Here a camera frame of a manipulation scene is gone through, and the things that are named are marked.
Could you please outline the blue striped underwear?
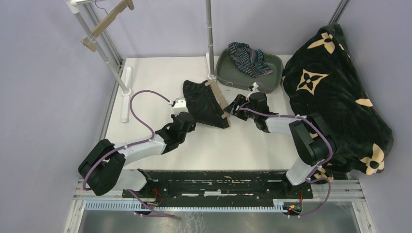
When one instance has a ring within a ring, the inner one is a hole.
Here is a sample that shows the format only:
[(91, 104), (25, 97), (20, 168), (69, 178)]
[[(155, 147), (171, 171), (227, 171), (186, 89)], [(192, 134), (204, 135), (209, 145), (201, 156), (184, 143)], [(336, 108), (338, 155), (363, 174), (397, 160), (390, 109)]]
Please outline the blue striped underwear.
[(273, 71), (265, 63), (262, 50), (254, 50), (245, 43), (232, 42), (228, 45), (228, 51), (238, 70), (252, 78), (267, 75)]

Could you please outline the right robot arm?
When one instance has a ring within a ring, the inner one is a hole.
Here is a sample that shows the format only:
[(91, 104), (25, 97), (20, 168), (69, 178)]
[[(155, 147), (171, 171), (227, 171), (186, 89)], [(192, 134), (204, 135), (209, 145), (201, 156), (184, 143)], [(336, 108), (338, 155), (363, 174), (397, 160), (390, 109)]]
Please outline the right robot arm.
[(224, 111), (242, 120), (252, 119), (265, 133), (282, 133), (293, 138), (298, 157), (286, 172), (286, 181), (281, 184), (281, 193), (288, 198), (297, 195), (300, 184), (308, 182), (315, 170), (336, 152), (332, 132), (320, 114), (293, 116), (273, 113), (264, 93), (239, 94)]

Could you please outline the wooden clip hanger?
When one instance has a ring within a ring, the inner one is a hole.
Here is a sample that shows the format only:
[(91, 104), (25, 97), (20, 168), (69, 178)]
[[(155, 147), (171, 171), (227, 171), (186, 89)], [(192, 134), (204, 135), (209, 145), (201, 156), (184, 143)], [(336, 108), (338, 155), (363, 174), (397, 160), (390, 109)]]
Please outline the wooden clip hanger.
[(229, 104), (227, 103), (226, 99), (224, 98), (224, 96), (222, 94), (222, 91), (218, 87), (216, 81), (215, 80), (206, 80), (204, 82), (204, 85), (211, 89), (216, 102), (218, 103), (221, 111), (223, 112), (222, 115), (221, 115), (221, 118), (223, 120), (225, 120), (225, 122), (228, 123), (228, 125), (230, 127), (229, 113), (224, 111), (224, 108), (229, 106)]

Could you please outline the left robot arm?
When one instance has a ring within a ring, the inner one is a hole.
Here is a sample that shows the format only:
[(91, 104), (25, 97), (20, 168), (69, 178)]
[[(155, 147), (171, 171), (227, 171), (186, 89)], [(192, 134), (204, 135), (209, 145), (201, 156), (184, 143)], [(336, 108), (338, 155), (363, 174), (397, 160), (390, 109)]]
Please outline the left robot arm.
[(178, 148), (195, 127), (193, 116), (180, 112), (172, 116), (171, 123), (146, 138), (120, 144), (111, 143), (108, 139), (100, 140), (78, 167), (84, 179), (83, 189), (93, 191), (96, 196), (102, 196), (113, 188), (131, 189), (143, 198), (150, 196), (153, 184), (140, 171), (124, 167)]

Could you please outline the black striped underwear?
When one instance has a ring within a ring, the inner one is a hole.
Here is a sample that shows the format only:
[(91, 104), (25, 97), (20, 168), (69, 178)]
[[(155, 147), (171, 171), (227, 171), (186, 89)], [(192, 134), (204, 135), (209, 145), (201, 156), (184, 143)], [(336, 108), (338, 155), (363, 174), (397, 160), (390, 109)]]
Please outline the black striped underwear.
[(187, 102), (187, 109), (197, 123), (226, 129), (229, 121), (224, 117), (224, 111), (214, 95), (212, 80), (195, 83), (189, 80), (183, 82), (183, 95)]

